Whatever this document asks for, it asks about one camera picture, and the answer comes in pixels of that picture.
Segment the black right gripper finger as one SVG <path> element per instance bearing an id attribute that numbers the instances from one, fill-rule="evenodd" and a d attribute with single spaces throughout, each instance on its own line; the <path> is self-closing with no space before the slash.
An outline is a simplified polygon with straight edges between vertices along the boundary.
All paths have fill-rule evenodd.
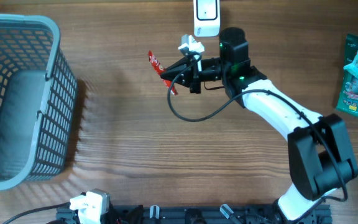
<path id="1" fill-rule="evenodd" d="M 183 58 L 179 59 L 177 62 L 175 62 L 173 65 L 170 65 L 166 68 L 166 71 L 169 70 L 184 70 L 186 67 L 191 66 L 191 64 L 194 61 L 193 55 L 184 56 Z"/>
<path id="2" fill-rule="evenodd" d="M 168 69 L 160 74 L 160 78 L 169 88 L 176 78 L 176 84 L 189 88 L 193 82 L 193 68 L 176 67 Z"/>

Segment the red Nescafe coffee stick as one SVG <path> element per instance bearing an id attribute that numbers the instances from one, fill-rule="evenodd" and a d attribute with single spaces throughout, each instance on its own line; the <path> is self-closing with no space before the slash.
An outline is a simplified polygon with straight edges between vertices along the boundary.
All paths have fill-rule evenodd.
<path id="1" fill-rule="evenodd" d="M 157 58 L 155 57 L 155 55 L 152 53 L 151 50 L 149 50 L 148 52 L 148 56 L 149 56 L 149 62 L 151 64 L 151 66 L 154 68 L 154 70 L 156 71 L 157 75 L 158 76 L 161 76 L 161 74 L 163 72 L 166 71 L 166 69 L 161 65 L 161 63 L 157 60 Z M 167 88 L 170 87 L 170 85 L 172 84 L 172 81 L 169 81 L 169 80 L 162 80 L 165 84 L 165 86 Z"/>

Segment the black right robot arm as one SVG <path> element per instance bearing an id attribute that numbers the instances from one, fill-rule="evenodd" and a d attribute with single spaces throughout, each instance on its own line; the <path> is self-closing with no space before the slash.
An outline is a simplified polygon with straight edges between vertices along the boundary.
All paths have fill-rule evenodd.
<path id="1" fill-rule="evenodd" d="M 204 46 L 191 35 L 181 38 L 182 58 L 161 73 L 170 93 L 175 85 L 199 93 L 204 82 L 221 81 L 229 101 L 262 117 L 288 146 L 289 189 L 273 204 L 251 205 L 243 216 L 222 205 L 221 214 L 233 223 L 323 223 L 327 200 L 358 176 L 358 165 L 344 120 L 323 116 L 301 106 L 250 62 L 245 32 L 238 27 L 219 35 L 219 57 L 204 59 Z"/>

